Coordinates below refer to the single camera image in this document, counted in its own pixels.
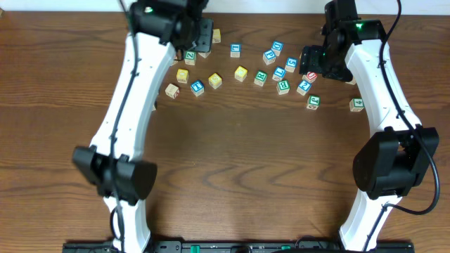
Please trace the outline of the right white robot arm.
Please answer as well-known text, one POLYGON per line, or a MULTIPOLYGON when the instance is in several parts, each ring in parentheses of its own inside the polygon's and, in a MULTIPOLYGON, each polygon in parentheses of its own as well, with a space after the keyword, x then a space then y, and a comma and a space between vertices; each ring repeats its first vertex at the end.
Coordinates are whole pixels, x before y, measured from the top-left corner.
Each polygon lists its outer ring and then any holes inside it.
POLYGON ((439 135, 436 128, 423 127, 409 106, 390 60, 391 32, 381 21, 361 19, 354 0, 328 2, 325 16, 324 43, 303 48, 300 74, 314 72, 358 86, 370 138, 353 160, 358 192, 339 237, 346 252, 374 252, 393 209, 424 215, 436 207, 440 182, 433 155, 439 135), (428 169, 435 181, 430 205, 418 212, 400 206, 428 169))

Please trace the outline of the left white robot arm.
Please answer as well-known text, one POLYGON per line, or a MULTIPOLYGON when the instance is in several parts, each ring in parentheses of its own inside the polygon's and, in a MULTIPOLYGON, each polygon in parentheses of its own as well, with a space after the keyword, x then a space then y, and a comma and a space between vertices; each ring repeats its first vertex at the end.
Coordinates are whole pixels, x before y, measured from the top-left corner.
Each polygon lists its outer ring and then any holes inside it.
POLYGON ((213 20, 208 1, 135 1, 123 11, 128 24, 124 60, 108 111, 89 146, 72 162, 110 211, 110 242, 65 243, 64 252, 147 252, 146 198, 158 167, 142 159, 146 132, 167 71, 179 52, 208 52, 213 20))

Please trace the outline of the blue 2 wooden block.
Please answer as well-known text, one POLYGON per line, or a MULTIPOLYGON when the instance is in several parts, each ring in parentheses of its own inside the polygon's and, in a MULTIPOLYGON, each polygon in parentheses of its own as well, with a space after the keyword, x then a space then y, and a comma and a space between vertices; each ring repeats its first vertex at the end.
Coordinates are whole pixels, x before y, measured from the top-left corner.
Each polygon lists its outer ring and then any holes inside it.
POLYGON ((311 83, 309 83, 305 80, 302 80, 299 83, 299 85, 297 86, 297 92, 300 95, 305 96, 309 92, 310 88, 311 88, 311 83))

